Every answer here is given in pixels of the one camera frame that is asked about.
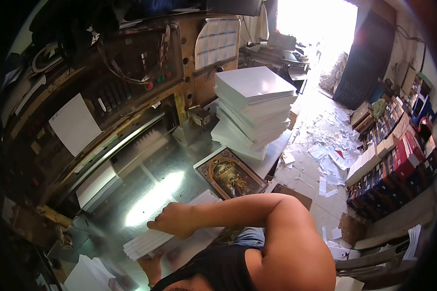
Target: paper stack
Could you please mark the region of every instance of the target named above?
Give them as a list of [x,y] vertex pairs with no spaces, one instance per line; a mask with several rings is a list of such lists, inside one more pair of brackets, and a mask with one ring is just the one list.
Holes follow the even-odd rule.
[[[198,204],[204,204],[204,203],[216,203],[219,202],[220,199],[213,196],[210,193],[210,190],[204,191],[201,195],[194,198],[192,201],[190,201],[189,205],[198,205]],[[144,257],[145,255],[151,253],[153,250],[157,249],[158,247],[162,246],[164,243],[168,242],[173,238],[172,235],[158,231],[158,230],[147,230],[143,233],[141,233],[138,237],[135,239],[127,242],[123,245],[124,252],[126,255],[132,259],[133,261],[136,261],[139,258]],[[173,249],[176,245],[169,246],[169,248]]]
[[122,183],[110,160],[106,161],[76,190],[81,209],[92,213]]
[[216,73],[219,97],[212,140],[239,153],[264,160],[267,145],[290,124],[296,88],[267,67]]
[[65,287],[68,291],[123,290],[99,258],[89,259],[85,255],[79,255],[79,262],[65,280]]

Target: person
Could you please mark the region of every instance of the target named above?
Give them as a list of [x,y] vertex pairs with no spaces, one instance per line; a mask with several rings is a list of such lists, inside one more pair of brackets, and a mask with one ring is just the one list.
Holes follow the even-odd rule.
[[147,227],[186,239],[208,227],[248,226],[234,244],[210,247],[161,279],[160,257],[141,259],[154,291],[333,291],[335,264],[308,210],[267,193],[187,205],[171,202]]
[[234,191],[234,194],[235,194],[237,197],[240,197],[240,196],[245,195],[245,194],[243,193],[243,188],[238,184],[238,182],[236,182],[235,179],[231,178],[231,179],[230,179],[230,184],[232,185],[233,189],[235,190],[235,191]]
[[232,193],[232,198],[235,198],[235,189],[232,187],[232,185],[230,183],[227,183],[227,188],[230,190],[230,192]]

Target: wire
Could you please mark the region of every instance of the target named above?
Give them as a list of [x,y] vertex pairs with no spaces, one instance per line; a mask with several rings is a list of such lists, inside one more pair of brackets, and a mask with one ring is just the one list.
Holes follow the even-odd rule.
[[162,68],[163,61],[165,60],[168,53],[169,44],[170,44],[170,26],[167,24],[165,25],[165,33],[162,34],[162,39],[159,46],[159,61],[157,62],[157,65],[153,67],[152,70],[142,78],[142,80],[133,79],[125,76],[125,74],[122,72],[122,69],[118,66],[114,58],[111,56],[109,57],[107,56],[107,53],[105,51],[105,44],[102,38],[99,38],[99,40],[97,41],[97,49],[102,57],[105,66],[114,75],[131,84],[147,85],[151,83],[148,82],[148,80],[152,78],[154,74]]
[[[398,28],[401,28],[404,31],[404,33],[406,33],[406,35],[404,35],[403,32],[401,32]],[[398,31],[398,33],[400,33],[402,35],[402,37],[406,38],[407,40],[415,40],[415,41],[424,43],[424,40],[422,40],[422,39],[420,39],[418,37],[410,37],[408,32],[402,26],[400,26],[400,25],[396,26],[396,30]]]
[[246,28],[246,32],[248,33],[249,36],[249,41],[251,41],[251,34],[249,33],[249,30],[247,29],[247,25],[246,25],[246,21],[245,21],[245,17],[242,15],[241,18],[239,18],[239,21],[243,21],[245,23],[245,28]]
[[424,44],[424,53],[423,53],[423,61],[421,63],[421,69],[420,72],[422,73],[422,69],[424,67],[424,60],[425,60],[425,50],[427,49],[427,46]]

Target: book cover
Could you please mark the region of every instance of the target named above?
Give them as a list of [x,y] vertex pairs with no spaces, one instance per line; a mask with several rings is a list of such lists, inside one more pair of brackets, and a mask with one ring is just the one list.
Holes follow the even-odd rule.
[[220,148],[194,168],[223,199],[262,193],[268,186],[229,148]]

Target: black cloth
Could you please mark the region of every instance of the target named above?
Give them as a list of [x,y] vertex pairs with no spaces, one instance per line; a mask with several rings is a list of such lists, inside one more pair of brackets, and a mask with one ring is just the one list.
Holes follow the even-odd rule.
[[228,245],[207,248],[195,255],[185,266],[160,280],[152,291],[196,274],[203,275],[215,291],[257,291],[246,267],[245,252],[249,247]]

